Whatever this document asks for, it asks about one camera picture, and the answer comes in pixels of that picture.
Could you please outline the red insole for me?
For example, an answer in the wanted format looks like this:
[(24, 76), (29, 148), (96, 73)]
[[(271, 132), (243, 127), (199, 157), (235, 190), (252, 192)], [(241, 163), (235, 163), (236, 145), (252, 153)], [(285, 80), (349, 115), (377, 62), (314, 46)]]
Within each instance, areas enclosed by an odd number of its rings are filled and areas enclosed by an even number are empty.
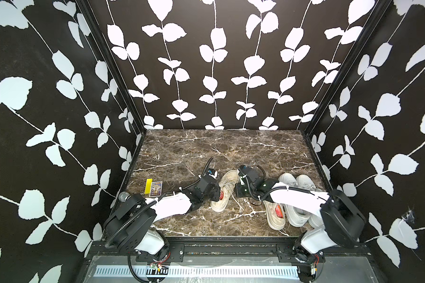
[(282, 208), (281, 208), (281, 206), (279, 204), (276, 204), (276, 206), (275, 206), (275, 213), (276, 213), (276, 216), (278, 218), (284, 218), (284, 216), (283, 216), (283, 210), (282, 210)]

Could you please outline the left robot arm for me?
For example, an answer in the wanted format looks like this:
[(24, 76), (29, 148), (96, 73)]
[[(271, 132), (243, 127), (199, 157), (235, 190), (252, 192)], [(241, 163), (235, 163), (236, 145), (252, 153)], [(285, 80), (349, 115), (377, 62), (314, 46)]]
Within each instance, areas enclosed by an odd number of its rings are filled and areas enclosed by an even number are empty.
[(219, 200), (217, 177), (216, 170), (207, 168), (196, 182), (178, 193), (156, 199), (144, 198), (139, 194), (127, 196), (124, 203), (105, 221), (105, 247), (124, 255), (140, 251), (159, 258), (165, 257), (168, 242), (159, 232), (152, 231), (151, 225), (171, 216), (194, 212), (208, 200)]

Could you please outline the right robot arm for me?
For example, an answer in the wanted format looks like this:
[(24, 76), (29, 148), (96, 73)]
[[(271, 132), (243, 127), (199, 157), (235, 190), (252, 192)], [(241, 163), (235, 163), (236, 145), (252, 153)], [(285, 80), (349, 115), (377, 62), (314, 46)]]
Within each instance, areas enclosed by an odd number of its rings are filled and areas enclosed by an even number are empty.
[(294, 177), (284, 173), (278, 179), (270, 179), (260, 166), (242, 165), (237, 175), (237, 196), (265, 204), (272, 229), (281, 230), (285, 219), (294, 227), (312, 227), (292, 248), (292, 254), (301, 261), (333, 246), (354, 248), (360, 244), (366, 218), (345, 193), (318, 191), (307, 175)]

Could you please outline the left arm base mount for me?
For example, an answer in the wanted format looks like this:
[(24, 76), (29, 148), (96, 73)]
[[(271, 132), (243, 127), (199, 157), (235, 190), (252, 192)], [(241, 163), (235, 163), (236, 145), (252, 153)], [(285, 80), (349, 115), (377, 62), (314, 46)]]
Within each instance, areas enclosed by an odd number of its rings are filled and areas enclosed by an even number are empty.
[(184, 258), (184, 248), (184, 244), (172, 242), (170, 244), (165, 244), (163, 248), (155, 255), (151, 255), (142, 251), (133, 261), (145, 262), (147, 264), (153, 262), (161, 262), (163, 264), (168, 264), (171, 262), (182, 262)]

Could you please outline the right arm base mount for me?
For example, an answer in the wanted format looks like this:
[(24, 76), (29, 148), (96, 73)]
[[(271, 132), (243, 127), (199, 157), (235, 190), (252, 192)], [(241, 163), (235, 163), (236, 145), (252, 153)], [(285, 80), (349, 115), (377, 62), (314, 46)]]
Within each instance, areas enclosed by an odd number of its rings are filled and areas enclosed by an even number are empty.
[(319, 253), (310, 254), (301, 246), (293, 246), (288, 243), (276, 245), (276, 255), (279, 262), (291, 263), (292, 265), (316, 265), (323, 264), (325, 257)]

